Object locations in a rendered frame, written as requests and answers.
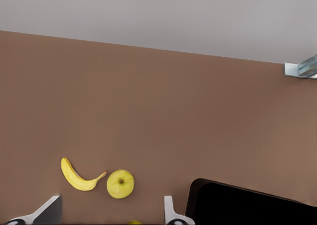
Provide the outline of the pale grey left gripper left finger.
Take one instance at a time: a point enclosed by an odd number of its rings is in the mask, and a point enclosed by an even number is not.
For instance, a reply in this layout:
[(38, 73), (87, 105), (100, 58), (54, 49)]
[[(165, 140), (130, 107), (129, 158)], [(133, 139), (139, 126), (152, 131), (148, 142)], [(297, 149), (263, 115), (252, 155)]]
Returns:
[(59, 225), (62, 221), (62, 196), (52, 196), (35, 212), (13, 218), (5, 225)]

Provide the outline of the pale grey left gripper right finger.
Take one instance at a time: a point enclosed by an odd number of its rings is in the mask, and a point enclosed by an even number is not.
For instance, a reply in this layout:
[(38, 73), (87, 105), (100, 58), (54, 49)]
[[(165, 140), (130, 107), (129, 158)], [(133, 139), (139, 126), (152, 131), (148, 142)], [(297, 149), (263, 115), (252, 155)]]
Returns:
[(194, 225), (192, 218), (180, 215), (175, 212), (173, 198), (170, 195), (164, 196), (164, 219), (166, 225)]

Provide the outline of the yellow banana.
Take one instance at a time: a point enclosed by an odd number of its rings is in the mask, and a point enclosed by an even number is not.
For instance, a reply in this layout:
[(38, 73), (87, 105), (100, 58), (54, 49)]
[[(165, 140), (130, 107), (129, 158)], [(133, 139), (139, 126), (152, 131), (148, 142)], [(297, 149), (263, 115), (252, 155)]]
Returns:
[(63, 157), (61, 159), (61, 171), (65, 177), (65, 179), (68, 181), (68, 183), (73, 186), (75, 189), (80, 191), (91, 191), (93, 190), (100, 179), (105, 177), (107, 175), (107, 170), (102, 172), (98, 177), (90, 180), (86, 180), (82, 178), (74, 169), (73, 165), (69, 161), (67, 157)]

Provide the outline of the yellow-green apple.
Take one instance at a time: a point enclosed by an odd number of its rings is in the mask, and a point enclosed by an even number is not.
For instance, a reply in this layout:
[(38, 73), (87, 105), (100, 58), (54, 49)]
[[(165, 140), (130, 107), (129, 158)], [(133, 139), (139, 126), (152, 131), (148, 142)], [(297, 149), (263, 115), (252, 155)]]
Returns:
[(132, 193), (134, 184), (134, 177), (129, 171), (118, 169), (109, 176), (106, 188), (111, 197), (123, 199)]

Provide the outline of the black tray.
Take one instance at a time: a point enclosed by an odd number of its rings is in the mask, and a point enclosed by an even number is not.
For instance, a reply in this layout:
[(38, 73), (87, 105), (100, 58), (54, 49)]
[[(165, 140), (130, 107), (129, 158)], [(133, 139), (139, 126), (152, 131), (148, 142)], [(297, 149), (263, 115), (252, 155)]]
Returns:
[(185, 215), (196, 225), (317, 225), (317, 207), (203, 178), (190, 186)]

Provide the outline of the silver frame post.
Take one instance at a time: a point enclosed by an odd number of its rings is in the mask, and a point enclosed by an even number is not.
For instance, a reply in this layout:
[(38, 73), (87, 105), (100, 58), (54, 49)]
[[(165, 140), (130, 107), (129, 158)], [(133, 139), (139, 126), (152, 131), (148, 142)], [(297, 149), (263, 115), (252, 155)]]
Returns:
[(317, 80), (317, 54), (298, 64), (284, 63), (283, 75)]

